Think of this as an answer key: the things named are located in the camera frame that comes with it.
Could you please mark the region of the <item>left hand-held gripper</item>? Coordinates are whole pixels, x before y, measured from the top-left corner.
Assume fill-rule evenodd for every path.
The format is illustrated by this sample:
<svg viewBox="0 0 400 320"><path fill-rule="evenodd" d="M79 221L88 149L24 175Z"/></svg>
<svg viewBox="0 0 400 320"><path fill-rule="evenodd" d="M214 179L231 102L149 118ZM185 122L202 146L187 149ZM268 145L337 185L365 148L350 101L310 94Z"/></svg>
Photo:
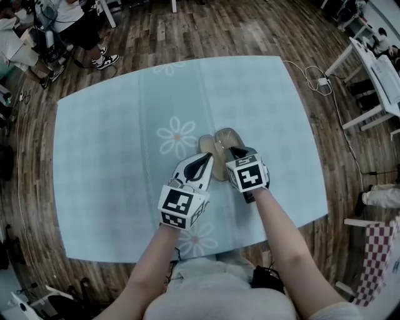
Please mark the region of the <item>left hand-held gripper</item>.
<svg viewBox="0 0 400 320"><path fill-rule="evenodd" d="M189 230L209 204L208 189L214 166L210 152L182 160L168 185L162 187L158 203L159 222L180 230Z"/></svg>

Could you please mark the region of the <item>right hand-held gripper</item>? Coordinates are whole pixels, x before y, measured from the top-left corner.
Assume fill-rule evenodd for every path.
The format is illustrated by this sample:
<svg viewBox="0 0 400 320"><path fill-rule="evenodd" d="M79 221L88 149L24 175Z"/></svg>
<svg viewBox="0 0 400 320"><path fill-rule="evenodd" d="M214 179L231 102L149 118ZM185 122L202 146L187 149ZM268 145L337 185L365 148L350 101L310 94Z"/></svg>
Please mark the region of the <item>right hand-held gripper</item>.
<svg viewBox="0 0 400 320"><path fill-rule="evenodd" d="M268 168L252 147L230 147L226 169L230 183L243 195L247 204L254 202L252 192L255 189L269 188L271 180Z"/></svg>

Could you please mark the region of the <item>person's right forearm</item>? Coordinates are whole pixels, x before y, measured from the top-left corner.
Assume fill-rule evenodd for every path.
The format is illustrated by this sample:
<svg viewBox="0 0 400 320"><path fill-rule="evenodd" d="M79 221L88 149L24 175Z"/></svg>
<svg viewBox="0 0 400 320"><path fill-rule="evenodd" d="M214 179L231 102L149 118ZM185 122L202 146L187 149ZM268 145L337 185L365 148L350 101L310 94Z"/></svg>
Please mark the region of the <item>person's right forearm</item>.
<svg viewBox="0 0 400 320"><path fill-rule="evenodd" d="M269 190L252 192L277 271L302 318L343 303L327 282L302 234Z"/></svg>

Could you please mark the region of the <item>person's left forearm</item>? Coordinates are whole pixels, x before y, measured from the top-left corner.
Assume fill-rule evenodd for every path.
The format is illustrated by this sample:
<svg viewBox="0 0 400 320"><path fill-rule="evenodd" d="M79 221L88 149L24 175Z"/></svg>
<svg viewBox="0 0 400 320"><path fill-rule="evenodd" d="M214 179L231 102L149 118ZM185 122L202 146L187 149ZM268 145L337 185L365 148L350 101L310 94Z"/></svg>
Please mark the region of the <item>person's left forearm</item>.
<svg viewBox="0 0 400 320"><path fill-rule="evenodd" d="M93 320L142 320L162 293L180 229L162 224L136 263L118 298Z"/></svg>

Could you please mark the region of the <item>light blue floral tablecloth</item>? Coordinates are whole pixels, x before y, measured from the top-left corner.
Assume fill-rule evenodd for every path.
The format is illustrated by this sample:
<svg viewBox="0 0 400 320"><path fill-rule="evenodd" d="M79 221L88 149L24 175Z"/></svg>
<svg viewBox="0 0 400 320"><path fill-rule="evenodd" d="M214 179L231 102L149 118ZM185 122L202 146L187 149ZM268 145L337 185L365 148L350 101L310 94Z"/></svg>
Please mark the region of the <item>light blue floral tablecloth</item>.
<svg viewBox="0 0 400 320"><path fill-rule="evenodd" d="M66 256L135 263L159 226L162 187L201 136L235 130L301 227L328 213L313 132L280 57L174 62L109 79L57 104L53 179Z"/></svg>

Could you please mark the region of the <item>person's white shirt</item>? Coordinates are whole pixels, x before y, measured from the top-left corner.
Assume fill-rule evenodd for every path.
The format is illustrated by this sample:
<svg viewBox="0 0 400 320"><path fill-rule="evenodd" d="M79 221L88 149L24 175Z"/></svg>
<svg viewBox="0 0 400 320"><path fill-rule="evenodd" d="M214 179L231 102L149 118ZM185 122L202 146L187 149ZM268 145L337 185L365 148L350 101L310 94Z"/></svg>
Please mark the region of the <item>person's white shirt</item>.
<svg viewBox="0 0 400 320"><path fill-rule="evenodd" d="M177 278L149 305L144 320L296 320L299 314L289 294L252 289L249 264L243 259L196 258L181 263L176 271ZM344 301L306 320L363 317L355 305Z"/></svg>

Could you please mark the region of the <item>white table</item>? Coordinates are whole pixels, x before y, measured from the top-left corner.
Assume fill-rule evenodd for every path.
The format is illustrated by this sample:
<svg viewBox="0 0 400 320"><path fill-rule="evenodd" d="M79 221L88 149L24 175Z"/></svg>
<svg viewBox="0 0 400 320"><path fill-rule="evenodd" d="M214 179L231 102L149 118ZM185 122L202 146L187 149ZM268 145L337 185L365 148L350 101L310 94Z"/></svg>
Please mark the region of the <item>white table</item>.
<svg viewBox="0 0 400 320"><path fill-rule="evenodd" d="M342 124L342 129L349 129L368 120L369 123L360 128L366 131L388 119L400 119L400 71L387 55L376 57L363 42L353 38L349 40L350 45L323 72L329 78L351 54L355 54L359 60L359 66L343 83L356 98L362 114Z"/></svg>
<svg viewBox="0 0 400 320"><path fill-rule="evenodd" d="M98 14L104 12L110 26L113 29L116 27L116 23L107 4L107 0L96 0L96 11Z"/></svg>

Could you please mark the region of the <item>white desk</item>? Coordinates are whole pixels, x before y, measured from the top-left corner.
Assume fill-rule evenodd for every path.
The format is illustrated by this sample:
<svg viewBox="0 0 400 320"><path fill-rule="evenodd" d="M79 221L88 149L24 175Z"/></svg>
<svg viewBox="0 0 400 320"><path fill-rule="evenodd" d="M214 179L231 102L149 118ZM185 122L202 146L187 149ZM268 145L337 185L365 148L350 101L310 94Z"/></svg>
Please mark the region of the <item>white desk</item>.
<svg viewBox="0 0 400 320"><path fill-rule="evenodd" d="M56 311L49 302L51 296L62 296L73 300L74 298L65 292L55 289L49 285L45 285L48 293L35 301L30 302L27 298L23 298L23 290L20 293L11 292L12 299L16 307L22 311L27 320L64 320L64 318Z"/></svg>

